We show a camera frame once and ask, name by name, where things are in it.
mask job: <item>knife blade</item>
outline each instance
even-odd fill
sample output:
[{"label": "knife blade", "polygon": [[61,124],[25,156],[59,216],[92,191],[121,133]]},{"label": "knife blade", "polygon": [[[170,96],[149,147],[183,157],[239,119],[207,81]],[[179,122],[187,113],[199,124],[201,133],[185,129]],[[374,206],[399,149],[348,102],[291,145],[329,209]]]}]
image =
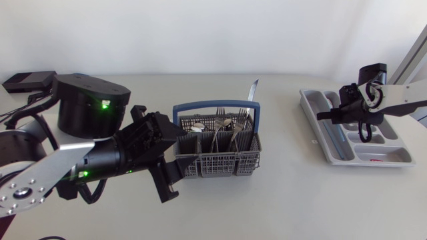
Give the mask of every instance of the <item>knife blade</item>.
[{"label": "knife blade", "polygon": [[[254,81],[254,83],[252,83],[251,89],[249,91],[249,97],[248,97],[248,101],[252,101],[252,99],[254,99],[254,94],[255,94],[255,90],[256,90],[256,85],[258,84],[258,80],[256,79],[256,81]],[[248,107],[246,109],[246,118],[249,117],[249,112],[251,111],[250,107]]]}]

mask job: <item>white surface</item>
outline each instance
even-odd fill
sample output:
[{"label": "white surface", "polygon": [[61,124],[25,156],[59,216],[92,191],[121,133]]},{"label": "white surface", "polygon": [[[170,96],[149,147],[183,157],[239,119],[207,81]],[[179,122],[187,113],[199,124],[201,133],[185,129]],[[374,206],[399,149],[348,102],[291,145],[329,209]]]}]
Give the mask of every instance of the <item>white surface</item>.
[{"label": "white surface", "polygon": [[[5,238],[40,239],[425,239],[427,129],[409,116],[389,117],[417,162],[409,169],[332,166],[301,106],[301,88],[339,89],[292,75],[141,75],[103,77],[132,90],[132,105],[171,117],[172,106],[247,99],[262,107],[261,167],[250,177],[188,179],[161,204],[148,171],[109,179],[101,199],[59,199],[16,216]],[[0,94],[22,105],[24,95]],[[2,105],[2,112],[9,110]],[[129,124],[129,112],[123,126]],[[171,149],[166,154],[172,159]]]},{"label": "white surface", "polygon": [[53,69],[349,82],[378,62],[391,76],[427,23],[425,9],[420,0],[2,0],[0,81]]}]

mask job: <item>fork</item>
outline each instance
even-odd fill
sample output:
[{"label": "fork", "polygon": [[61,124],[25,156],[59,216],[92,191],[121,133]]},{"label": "fork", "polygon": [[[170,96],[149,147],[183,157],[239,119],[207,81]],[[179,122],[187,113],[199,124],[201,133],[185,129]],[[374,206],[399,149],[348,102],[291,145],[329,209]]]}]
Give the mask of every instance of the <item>fork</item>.
[{"label": "fork", "polygon": [[215,116],[215,135],[212,139],[211,144],[211,152],[214,151],[214,143],[216,140],[216,135],[218,134],[218,131],[224,127],[224,121],[226,120],[226,110],[223,107],[217,107],[216,109],[216,116]]},{"label": "fork", "polygon": [[238,133],[243,130],[246,122],[246,110],[245,109],[239,109],[239,114],[236,119],[236,123],[234,124],[234,132],[232,136],[232,140],[230,140],[230,144],[228,144],[227,151],[230,151],[232,148],[233,141],[236,143],[236,151],[239,151],[238,143],[235,141],[236,136]]}]

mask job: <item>blue basket handle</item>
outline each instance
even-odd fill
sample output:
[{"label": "blue basket handle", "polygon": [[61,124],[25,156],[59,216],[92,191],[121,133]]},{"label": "blue basket handle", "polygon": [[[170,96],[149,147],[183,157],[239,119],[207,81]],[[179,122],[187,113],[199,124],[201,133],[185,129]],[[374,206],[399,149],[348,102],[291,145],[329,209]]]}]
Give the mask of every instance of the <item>blue basket handle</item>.
[{"label": "blue basket handle", "polygon": [[254,109],[254,133],[258,132],[258,125],[260,124],[260,103],[254,101],[241,101],[241,100],[211,100],[211,101],[198,101],[193,103],[184,103],[173,106],[173,123],[178,125],[178,113],[180,111],[187,111],[192,109],[200,109],[205,107],[245,107]]}]

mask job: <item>cable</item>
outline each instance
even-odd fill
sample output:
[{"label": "cable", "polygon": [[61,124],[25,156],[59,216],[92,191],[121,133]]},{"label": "cable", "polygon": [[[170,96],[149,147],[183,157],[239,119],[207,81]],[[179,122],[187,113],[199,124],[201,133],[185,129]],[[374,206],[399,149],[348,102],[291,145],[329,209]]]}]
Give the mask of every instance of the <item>cable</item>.
[{"label": "cable", "polygon": [[[373,94],[371,93],[371,91],[370,91],[371,85],[372,85],[372,83],[367,83],[367,84],[366,84],[366,89],[365,89],[365,91],[366,91],[367,96],[369,97],[369,100],[374,101],[374,100],[375,100],[375,95],[373,95]],[[369,107],[369,108],[371,108],[371,109],[373,109],[373,108],[377,108],[377,107],[381,104],[381,102],[382,102],[382,97],[383,97],[383,93],[382,93],[382,90],[381,90],[381,89],[376,89],[376,88],[374,87],[374,90],[375,90],[375,91],[377,91],[377,92],[379,92],[380,96],[378,97],[378,102],[377,102],[374,106]]]},{"label": "cable", "polygon": [[63,237],[58,237],[58,236],[44,237],[44,238],[40,238],[39,240],[51,240],[51,239],[53,239],[53,240],[66,240]]},{"label": "cable", "polygon": [[372,140],[371,124],[369,124],[369,123],[366,124],[366,131],[368,132],[368,136],[366,138],[365,138],[365,136],[363,136],[362,126],[363,126],[363,122],[359,121],[359,137],[363,143],[367,143],[367,142]]},{"label": "cable", "polygon": [[12,118],[5,123],[5,125],[7,126],[6,129],[15,129],[18,120],[47,110],[54,106],[58,101],[59,99],[50,98],[48,101],[38,106],[16,112],[15,114],[13,114]]},{"label": "cable", "polygon": [[37,100],[35,100],[35,101],[31,101],[31,102],[29,102],[28,104],[26,104],[26,105],[24,105],[24,106],[22,106],[22,107],[20,107],[20,108],[17,108],[17,109],[14,109],[14,110],[8,111],[7,113],[3,113],[3,114],[1,114],[1,115],[0,115],[0,117],[4,117],[4,116],[6,116],[6,117],[5,117],[5,118],[3,118],[2,120],[0,120],[0,123],[4,122],[4,121],[6,121],[6,119],[8,119],[8,118],[12,117],[12,115],[13,115],[14,113],[16,113],[16,112],[18,112],[18,111],[20,111],[20,110],[24,110],[24,109],[26,109],[27,107],[29,107],[29,106],[33,105],[34,103],[37,103],[37,102],[39,102],[39,101],[41,101],[41,100],[44,100],[46,97],[48,97],[48,96],[50,96],[50,95],[52,95],[52,93],[51,93],[51,92],[48,92],[48,94],[47,94],[47,95],[45,95],[45,96],[41,97],[40,99],[37,99]]},{"label": "cable", "polygon": [[27,104],[35,103],[36,101],[38,101],[37,100],[38,98],[44,99],[45,97],[50,96],[50,95],[52,95],[52,90],[32,94],[32,95],[28,96]]},{"label": "cable", "polygon": [[45,132],[47,138],[49,139],[49,141],[52,144],[53,150],[58,149],[58,144],[57,144],[55,138],[53,137],[53,134],[50,131],[49,127],[47,126],[46,121],[44,119],[42,119],[40,116],[38,116],[37,114],[32,114],[32,117],[34,117],[34,119],[39,123],[42,130]]},{"label": "cable", "polygon": [[427,115],[423,116],[422,118],[420,118],[420,119],[419,119],[419,120],[417,120],[417,121],[421,121],[421,120],[425,119],[426,117],[427,117]]},{"label": "cable", "polygon": [[101,197],[106,183],[107,183],[107,179],[99,180],[98,186],[96,187],[93,194],[91,193],[86,183],[78,185],[77,188],[83,200],[85,200],[87,204],[92,204],[98,201],[98,199]]}]

